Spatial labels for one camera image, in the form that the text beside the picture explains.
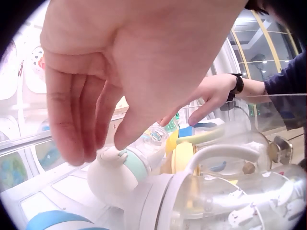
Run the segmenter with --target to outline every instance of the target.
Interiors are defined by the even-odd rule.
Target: baby bottle
[[[223,178],[193,176],[200,161],[229,155],[256,162],[246,146],[219,144],[198,151],[184,171],[148,177],[126,203],[127,229],[288,230],[306,208],[306,173],[296,165]]]
[[[122,151],[115,146],[98,150],[87,173],[93,194],[107,205],[124,209],[127,194],[160,166],[167,137],[161,127],[151,126]]]
[[[222,176],[251,174],[269,170],[269,143],[266,137],[254,131],[247,131],[237,122],[198,123],[173,132],[166,142],[166,162],[161,173],[183,171],[191,157],[199,150],[214,144],[238,144],[254,149],[260,153],[256,162],[228,155],[218,155],[201,161],[194,170],[194,175],[215,173]]]

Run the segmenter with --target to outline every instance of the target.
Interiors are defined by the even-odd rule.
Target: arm
[[[306,51],[291,60],[288,67],[283,69],[281,73],[270,77],[265,82],[251,79],[243,79],[243,82],[243,91],[236,95],[237,98],[242,98],[249,103],[273,101],[277,111],[281,111],[284,105],[282,101],[278,101],[280,97],[277,99],[264,95],[306,93]],[[196,110],[189,118],[190,125],[199,122],[226,102],[229,92],[235,85],[236,77],[231,74],[219,74],[205,77],[184,104],[176,107],[172,114],[159,121],[160,125],[167,125],[170,119],[183,106],[193,100],[203,98],[205,104]]]

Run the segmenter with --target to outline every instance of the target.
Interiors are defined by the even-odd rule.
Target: fingers
[[[183,107],[183,106],[178,106],[172,113],[164,117],[160,122],[158,122],[162,127],[166,126],[171,119],[176,115],[176,113]]]
[[[80,97],[83,90],[83,86],[86,81],[86,75],[74,75],[71,85],[71,112],[74,127],[78,138],[82,140],[81,136],[81,117],[80,117]]]
[[[53,140],[63,158],[78,166],[84,162],[81,140],[71,113],[72,75],[46,66],[47,108]]]
[[[188,121],[189,125],[194,126],[196,123],[205,118],[209,113],[221,107],[224,103],[225,100],[220,100],[218,97],[212,97],[191,114]]]
[[[189,104],[190,102],[200,98],[202,95],[202,91],[201,89],[198,87],[193,93],[192,95],[185,101],[185,103],[181,104],[180,106],[178,106],[176,109],[173,110],[172,113],[170,113],[169,115],[167,115],[166,117],[164,117],[161,122],[159,123],[162,127],[166,126],[170,120],[176,115],[176,113],[184,106],[186,106],[187,104]]]
[[[83,140],[84,160],[92,162],[96,158],[95,111],[96,102],[105,80],[87,76],[80,98],[80,123]]]
[[[97,149],[104,146],[112,115],[121,98],[122,89],[106,82],[96,105],[95,141]]]
[[[154,118],[144,116],[142,111],[134,111],[129,108],[116,130],[114,136],[115,147],[119,150],[126,148],[136,141],[154,122]]]

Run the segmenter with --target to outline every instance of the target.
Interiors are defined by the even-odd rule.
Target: person
[[[250,0],[247,4],[247,8],[254,9],[260,13],[273,15],[277,21],[282,25],[287,23],[280,17],[277,16],[275,10],[270,5],[262,5],[262,8],[255,5],[257,1]],[[291,109],[295,114],[294,122],[287,124],[286,128],[294,129],[303,127],[304,138],[305,138],[305,158],[299,163],[306,170],[306,159],[307,159],[307,147],[306,147],[306,97],[301,96],[293,98],[292,96],[283,96],[282,98],[277,97],[250,97],[248,96],[263,96],[273,94],[305,94],[306,93],[306,46],[303,47],[302,53],[297,55],[291,60],[288,66],[264,82],[255,81],[251,79],[239,79],[242,81],[240,92],[234,95],[233,90],[238,87],[238,78],[233,74],[219,74],[215,76],[204,77],[200,85],[191,94],[191,96],[183,103],[177,106],[172,113],[158,120],[161,126],[165,126],[171,120],[171,118],[177,113],[177,111],[183,106],[187,105],[193,100],[203,98],[205,103],[198,108],[189,117],[189,124],[194,126],[197,122],[206,117],[213,110],[221,107],[232,95],[237,98],[242,98],[250,103],[264,103],[272,101],[278,112],[287,110],[286,104],[291,104]]]
[[[41,45],[50,129],[63,158],[76,166],[95,159],[123,95],[129,109],[114,136],[118,149],[184,103],[245,4],[51,1]]]

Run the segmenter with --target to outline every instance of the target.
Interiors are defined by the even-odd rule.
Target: wrist
[[[229,82],[229,91],[233,90],[237,84],[237,77],[232,74],[225,74],[225,77]]]

